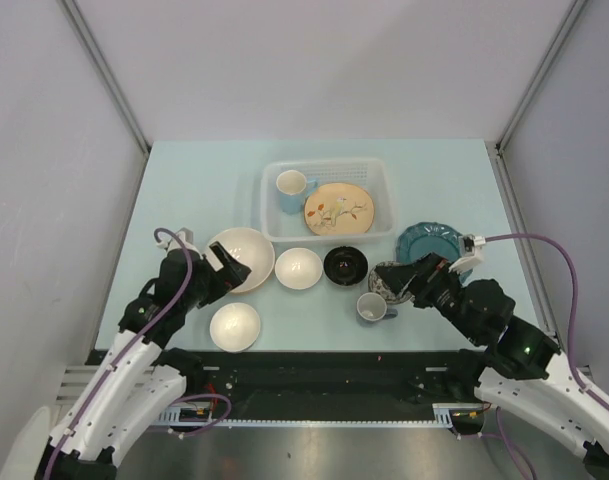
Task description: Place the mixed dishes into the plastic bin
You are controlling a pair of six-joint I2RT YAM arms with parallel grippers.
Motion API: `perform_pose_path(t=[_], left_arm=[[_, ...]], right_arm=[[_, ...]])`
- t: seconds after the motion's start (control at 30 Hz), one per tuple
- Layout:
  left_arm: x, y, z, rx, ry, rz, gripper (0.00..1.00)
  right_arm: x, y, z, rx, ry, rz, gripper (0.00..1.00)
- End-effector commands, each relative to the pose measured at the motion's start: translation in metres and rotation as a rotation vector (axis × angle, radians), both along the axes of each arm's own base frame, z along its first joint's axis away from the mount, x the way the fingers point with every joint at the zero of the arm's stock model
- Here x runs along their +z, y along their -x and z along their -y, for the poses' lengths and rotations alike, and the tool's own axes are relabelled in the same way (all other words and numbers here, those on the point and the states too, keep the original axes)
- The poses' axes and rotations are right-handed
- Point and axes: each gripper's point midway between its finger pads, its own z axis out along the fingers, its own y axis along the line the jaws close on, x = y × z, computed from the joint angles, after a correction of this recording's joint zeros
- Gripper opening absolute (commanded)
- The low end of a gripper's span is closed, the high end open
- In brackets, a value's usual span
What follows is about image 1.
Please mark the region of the large cream bowl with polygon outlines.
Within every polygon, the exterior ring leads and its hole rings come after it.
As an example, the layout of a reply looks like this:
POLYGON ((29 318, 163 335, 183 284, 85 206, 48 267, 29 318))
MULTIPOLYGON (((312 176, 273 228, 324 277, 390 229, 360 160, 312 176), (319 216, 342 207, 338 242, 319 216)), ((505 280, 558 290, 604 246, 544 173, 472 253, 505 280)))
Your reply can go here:
POLYGON ((262 286, 273 272, 275 250, 273 244, 259 231, 247 227, 235 227, 215 235, 206 245, 207 260, 216 269, 222 267, 209 245, 219 242, 237 261, 251 269, 250 275, 232 293, 236 295, 252 292, 262 286))

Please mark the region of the teal glass plate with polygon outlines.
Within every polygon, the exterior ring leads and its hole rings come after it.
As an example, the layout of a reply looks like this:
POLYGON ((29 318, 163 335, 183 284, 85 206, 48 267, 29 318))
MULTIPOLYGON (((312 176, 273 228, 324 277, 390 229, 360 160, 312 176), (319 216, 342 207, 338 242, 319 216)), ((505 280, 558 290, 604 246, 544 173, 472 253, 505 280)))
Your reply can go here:
POLYGON ((423 256, 435 253, 455 262, 460 258, 460 232, 452 226, 438 222, 419 222, 407 227, 397 238, 395 260, 412 263, 423 256))

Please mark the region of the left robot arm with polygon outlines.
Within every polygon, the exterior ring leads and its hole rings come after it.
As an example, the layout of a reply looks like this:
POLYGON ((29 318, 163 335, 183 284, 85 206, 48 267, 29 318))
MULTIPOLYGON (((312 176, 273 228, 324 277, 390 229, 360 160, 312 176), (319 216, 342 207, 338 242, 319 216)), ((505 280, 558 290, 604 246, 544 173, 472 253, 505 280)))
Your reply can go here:
POLYGON ((241 286, 252 270, 219 243, 213 266, 174 234, 156 277, 125 308, 102 363, 65 417, 40 409, 18 434, 3 479, 113 479, 123 457, 171 404, 203 397, 201 359, 167 347, 187 314, 241 286))

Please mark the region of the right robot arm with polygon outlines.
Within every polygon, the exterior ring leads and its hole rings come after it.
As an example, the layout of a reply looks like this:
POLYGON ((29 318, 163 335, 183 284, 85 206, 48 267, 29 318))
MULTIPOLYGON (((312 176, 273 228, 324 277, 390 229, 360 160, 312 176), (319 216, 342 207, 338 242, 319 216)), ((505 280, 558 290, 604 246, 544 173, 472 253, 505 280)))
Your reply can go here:
POLYGON ((514 300, 497 281, 463 285, 434 253, 375 270, 388 290, 436 309, 475 345, 462 351, 464 366, 445 376, 453 399, 475 396, 508 410, 580 457, 593 478, 609 479, 609 395, 572 370, 552 338, 515 315, 514 300))

